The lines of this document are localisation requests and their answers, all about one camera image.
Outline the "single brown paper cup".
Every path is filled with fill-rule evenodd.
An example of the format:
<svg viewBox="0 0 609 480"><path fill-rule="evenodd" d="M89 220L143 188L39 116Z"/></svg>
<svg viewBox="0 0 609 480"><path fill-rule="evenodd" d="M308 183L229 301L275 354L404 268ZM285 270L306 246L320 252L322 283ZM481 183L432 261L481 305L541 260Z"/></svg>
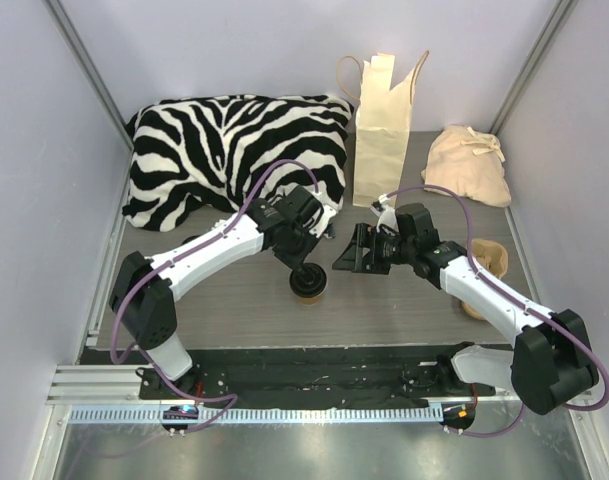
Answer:
<svg viewBox="0 0 609 480"><path fill-rule="evenodd" d="M303 304L303 305L314 305L316 303L318 303L321 298L322 298L323 294L317 294L317 295L312 295L312 296L299 296L298 300Z"/></svg>

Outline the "single black cup lid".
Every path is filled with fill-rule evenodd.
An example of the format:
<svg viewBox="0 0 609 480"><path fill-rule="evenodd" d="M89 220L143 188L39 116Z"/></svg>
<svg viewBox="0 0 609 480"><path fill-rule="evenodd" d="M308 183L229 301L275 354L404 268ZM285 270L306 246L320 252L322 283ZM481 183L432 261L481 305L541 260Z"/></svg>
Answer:
<svg viewBox="0 0 609 480"><path fill-rule="evenodd" d="M300 298L315 298L323 294L327 286L327 275L320 265L304 263L290 273L289 286Z"/></svg>

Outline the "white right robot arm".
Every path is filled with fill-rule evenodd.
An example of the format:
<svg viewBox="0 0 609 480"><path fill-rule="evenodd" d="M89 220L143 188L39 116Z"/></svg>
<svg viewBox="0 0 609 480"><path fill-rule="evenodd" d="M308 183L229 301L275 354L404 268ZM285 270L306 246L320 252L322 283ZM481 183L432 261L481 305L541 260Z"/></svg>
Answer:
<svg viewBox="0 0 609 480"><path fill-rule="evenodd" d="M545 415L594 387L597 363L582 318L553 312L488 273L454 241L443 241L421 203L377 205L374 225L356 224L333 267L386 275L407 265L416 276L469 305L509 342L507 350L465 343L435 371L441 391L461 393L478 383L515 393L532 412Z"/></svg>

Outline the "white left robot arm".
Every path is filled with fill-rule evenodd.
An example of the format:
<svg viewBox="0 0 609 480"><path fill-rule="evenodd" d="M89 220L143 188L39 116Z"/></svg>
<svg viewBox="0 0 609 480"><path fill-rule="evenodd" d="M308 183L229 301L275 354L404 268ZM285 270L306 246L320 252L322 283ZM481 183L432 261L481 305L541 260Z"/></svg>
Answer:
<svg viewBox="0 0 609 480"><path fill-rule="evenodd" d="M176 303L227 266L264 251L289 268L289 287L305 303L327 286L324 269L308 255L337 211L318 193L296 187L272 200L254 199L244 210L181 246L150 257L135 251L122 262L109 307L118 326L163 372L162 386L174 398L197 385L194 363L177 333Z"/></svg>

